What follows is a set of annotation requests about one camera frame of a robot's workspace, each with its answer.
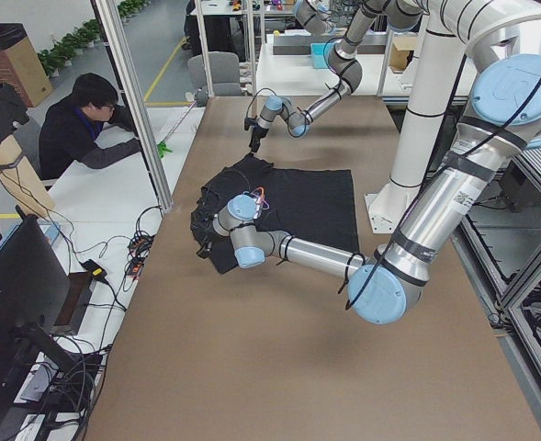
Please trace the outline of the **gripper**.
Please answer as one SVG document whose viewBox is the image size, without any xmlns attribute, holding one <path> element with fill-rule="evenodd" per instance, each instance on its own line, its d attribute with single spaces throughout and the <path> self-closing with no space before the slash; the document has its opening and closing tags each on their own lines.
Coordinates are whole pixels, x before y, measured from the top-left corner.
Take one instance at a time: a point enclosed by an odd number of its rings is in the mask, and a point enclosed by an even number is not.
<svg viewBox="0 0 541 441">
<path fill-rule="evenodd" d="M 262 117 L 258 118 L 245 118 L 244 129 L 252 130 L 250 146 L 259 146 L 261 140 L 266 136 L 268 132 L 268 121 Z"/>
</svg>

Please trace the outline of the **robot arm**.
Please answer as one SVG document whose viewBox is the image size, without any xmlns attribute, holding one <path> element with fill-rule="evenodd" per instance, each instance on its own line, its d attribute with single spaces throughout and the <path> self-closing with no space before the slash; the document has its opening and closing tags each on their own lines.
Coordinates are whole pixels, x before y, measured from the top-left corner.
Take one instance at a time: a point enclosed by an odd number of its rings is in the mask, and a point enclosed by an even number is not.
<svg viewBox="0 0 541 441">
<path fill-rule="evenodd" d="M 363 69 L 356 59 L 357 49 L 376 18 L 383 16 L 390 28 L 407 31 L 418 23 L 422 14 L 423 9 L 413 1 L 361 2 L 344 35 L 330 40 L 321 53 L 337 82 L 306 108 L 297 107 L 290 98 L 271 92 L 265 97 L 259 114 L 244 119 L 244 129 L 251 132 L 250 151 L 258 151 L 276 118 L 285 121 L 291 137 L 300 138 L 316 119 L 356 91 L 363 78 Z"/>
<path fill-rule="evenodd" d="M 541 147 L 541 1 L 365 1 L 328 55 L 336 86 L 304 110 L 269 96 L 247 123 L 256 150 L 276 118 L 296 135 L 359 86 L 357 49 L 377 17 L 408 31 L 426 20 L 389 182 L 369 206 L 389 241 L 370 259 L 255 226 L 265 199 L 241 193 L 209 232 L 229 238 L 240 267 L 269 256 L 344 278 L 347 305 L 375 324 L 400 319 L 422 296 L 430 264 L 509 158 Z"/>
</svg>

